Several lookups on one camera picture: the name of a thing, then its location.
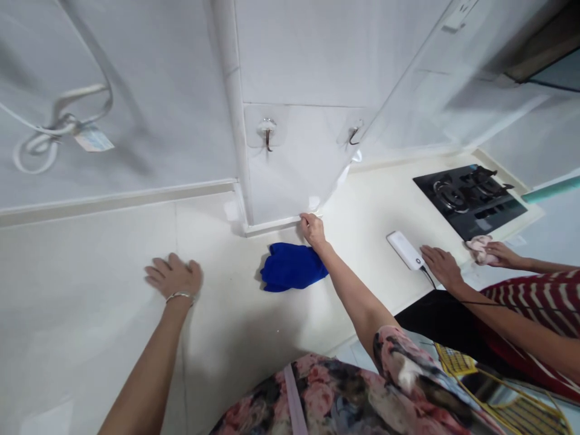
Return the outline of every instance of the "white power bank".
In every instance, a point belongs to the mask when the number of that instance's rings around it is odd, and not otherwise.
[[[409,269],[418,270],[423,266],[423,258],[421,258],[421,255],[413,248],[403,233],[400,231],[390,233],[387,236],[387,240]]]

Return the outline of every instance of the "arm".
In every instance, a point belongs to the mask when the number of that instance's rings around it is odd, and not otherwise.
[[[491,329],[554,369],[580,382],[580,340],[550,329],[495,304],[467,285],[455,258],[439,248],[422,246],[423,258],[441,284]]]
[[[488,254],[495,255],[498,260],[491,263],[493,267],[503,267],[507,269],[525,270],[538,274],[570,272],[580,269],[578,266],[561,265],[557,263],[545,262],[533,258],[520,257],[501,242],[490,242],[485,248]]]
[[[170,254],[169,264],[161,259],[154,259],[153,263],[154,268],[145,268],[146,280],[164,298],[180,291],[192,296],[199,292],[201,269],[197,263],[191,261],[186,267],[175,254]],[[99,435],[160,433],[179,334],[191,304],[191,298],[183,296],[167,302],[159,325],[109,411]]]
[[[376,332],[381,326],[399,326],[399,323],[326,241],[322,221],[314,214],[301,214],[300,217],[306,240],[326,266],[356,335],[374,360],[373,340]]]

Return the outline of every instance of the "striped clothing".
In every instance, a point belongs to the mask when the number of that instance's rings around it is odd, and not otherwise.
[[[580,270],[513,278],[487,287],[482,294],[558,335],[580,338]],[[499,336],[483,322],[479,321],[478,326],[489,347],[510,365],[547,390],[580,402],[580,385]]]

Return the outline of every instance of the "pink strap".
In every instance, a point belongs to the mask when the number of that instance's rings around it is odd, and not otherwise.
[[[284,379],[286,380],[286,391],[288,392],[288,406],[290,407],[290,423],[292,424],[293,435],[308,435],[306,420],[302,412],[300,395],[296,387],[296,379],[292,372],[292,364],[284,367]]]

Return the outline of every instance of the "white cable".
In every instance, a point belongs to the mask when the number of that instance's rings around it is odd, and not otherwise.
[[[61,94],[53,105],[53,111],[48,123],[48,128],[36,126],[28,122],[26,119],[22,118],[20,115],[10,110],[0,102],[0,109],[4,110],[14,119],[26,125],[27,127],[32,128],[36,132],[36,134],[34,134],[32,137],[17,144],[16,147],[14,147],[12,154],[14,164],[18,170],[29,174],[40,174],[48,170],[56,161],[58,145],[62,136],[72,134],[76,129],[81,129],[83,126],[101,119],[109,113],[111,107],[113,106],[113,91],[111,83],[109,81],[109,77],[105,73],[104,68],[102,67],[101,62],[99,62],[98,50],[91,49],[90,44],[87,43],[86,38],[83,36],[83,33],[80,29],[82,26],[78,26],[75,23],[76,18],[71,16],[66,7],[63,5],[62,0],[55,0],[55,2],[63,11],[63,14],[68,19],[82,45],[91,54],[93,61],[98,66],[101,73],[103,74],[103,77],[105,78],[105,85],[102,83],[97,83],[95,85],[86,86],[84,88],[72,89]],[[61,111],[73,101],[76,101],[87,95],[92,95],[103,91],[108,91],[109,96],[98,114],[93,115],[83,121],[78,121],[71,114],[60,114]],[[22,164],[22,155],[24,152],[32,155],[48,153],[48,157],[40,167],[36,169],[29,169]]]

